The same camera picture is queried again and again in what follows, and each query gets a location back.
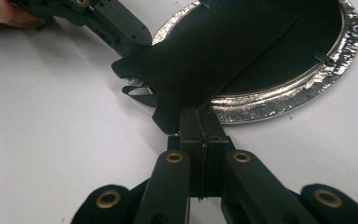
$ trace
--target screw hole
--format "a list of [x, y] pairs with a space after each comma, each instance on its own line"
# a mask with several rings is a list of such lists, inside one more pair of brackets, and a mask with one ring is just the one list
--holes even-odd
[[235, 161], [238, 161], [238, 162], [248, 162], [251, 160], [251, 157], [243, 152], [235, 153], [233, 158]]
[[121, 195], [115, 189], [104, 191], [98, 196], [96, 204], [99, 208], [111, 208], [120, 202]]
[[329, 207], [339, 208], [343, 204], [342, 200], [334, 192], [327, 189], [316, 190], [314, 196], [319, 203]]
[[183, 160], [183, 156], [177, 152], [173, 152], [168, 154], [165, 160], [171, 163], [179, 162]]

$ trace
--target white background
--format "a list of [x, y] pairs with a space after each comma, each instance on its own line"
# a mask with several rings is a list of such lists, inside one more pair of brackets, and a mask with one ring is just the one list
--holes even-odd
[[[152, 34], [188, 3], [123, 1]], [[110, 69], [117, 59], [64, 20], [42, 30], [0, 25], [0, 224], [70, 223], [93, 190], [150, 177], [167, 136], [152, 109], [121, 93], [126, 83]], [[358, 55], [309, 104], [225, 130], [287, 188], [324, 183], [358, 202]], [[219, 200], [191, 206], [190, 223], [224, 223]]]

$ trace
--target white table surface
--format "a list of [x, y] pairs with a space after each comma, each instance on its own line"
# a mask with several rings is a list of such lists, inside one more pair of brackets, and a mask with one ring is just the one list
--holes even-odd
[[[152, 34], [188, 3], [123, 1]], [[64, 20], [37, 31], [0, 25], [0, 224], [70, 223], [93, 190], [150, 177], [167, 136], [152, 109], [121, 93], [126, 83], [110, 69], [117, 59]], [[287, 188], [324, 183], [358, 202], [358, 55], [309, 104], [225, 130]], [[190, 223], [224, 223], [218, 199], [191, 206]]]

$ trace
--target silver foil rim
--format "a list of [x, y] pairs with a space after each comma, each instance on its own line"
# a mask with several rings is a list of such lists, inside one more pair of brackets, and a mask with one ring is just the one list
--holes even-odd
[[[358, 51], [358, 14], [350, 1], [338, 2], [343, 15], [343, 27], [336, 44], [327, 55], [334, 63], [330, 66], [319, 63], [301, 76], [268, 90], [215, 97], [211, 105], [222, 123], [245, 123], [288, 112], [324, 92], [344, 74]], [[174, 26], [198, 6], [200, 2], [197, 1], [176, 13], [158, 30], [153, 44], [169, 37]]]

